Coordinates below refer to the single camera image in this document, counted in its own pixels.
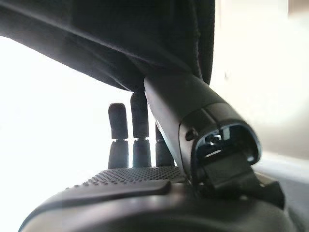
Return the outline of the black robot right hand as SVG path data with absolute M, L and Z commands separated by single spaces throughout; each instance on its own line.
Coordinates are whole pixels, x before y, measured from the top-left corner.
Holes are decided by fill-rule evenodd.
M 114 169 L 60 192 L 22 232 L 295 232 L 277 181 L 255 174 L 254 130 L 195 76 L 148 76 L 175 167 Z

